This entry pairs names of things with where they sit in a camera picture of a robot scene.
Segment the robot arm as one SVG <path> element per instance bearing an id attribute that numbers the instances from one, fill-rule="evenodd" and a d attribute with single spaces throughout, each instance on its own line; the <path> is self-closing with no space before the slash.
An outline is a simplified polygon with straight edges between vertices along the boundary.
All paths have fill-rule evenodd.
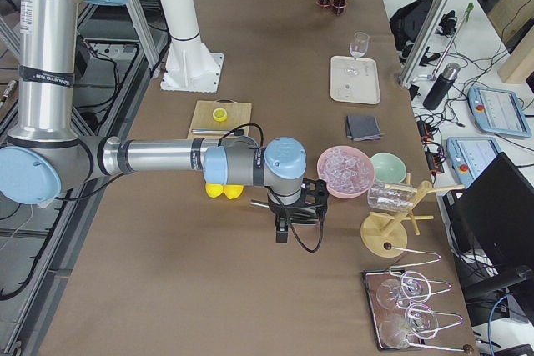
<path id="1" fill-rule="evenodd" d="M 208 183 L 264 187 L 276 227 L 322 223 L 328 191 L 305 178 L 306 154 L 293 138 L 247 136 L 123 141 L 80 136 L 71 127 L 78 5 L 127 0 L 21 0 L 18 122 L 1 150 L 1 191 L 37 204 L 96 178 L 143 171 L 200 171 Z"/>

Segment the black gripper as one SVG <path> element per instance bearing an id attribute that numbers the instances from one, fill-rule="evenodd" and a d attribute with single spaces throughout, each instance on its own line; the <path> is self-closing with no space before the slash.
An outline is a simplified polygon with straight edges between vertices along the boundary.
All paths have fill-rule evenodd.
<path id="1" fill-rule="evenodd" d="M 328 209 L 329 192 L 326 181 L 304 178 L 300 188 L 291 195 L 268 189 L 268 205 L 275 214 L 277 225 L 289 223 L 313 223 L 323 218 Z"/>

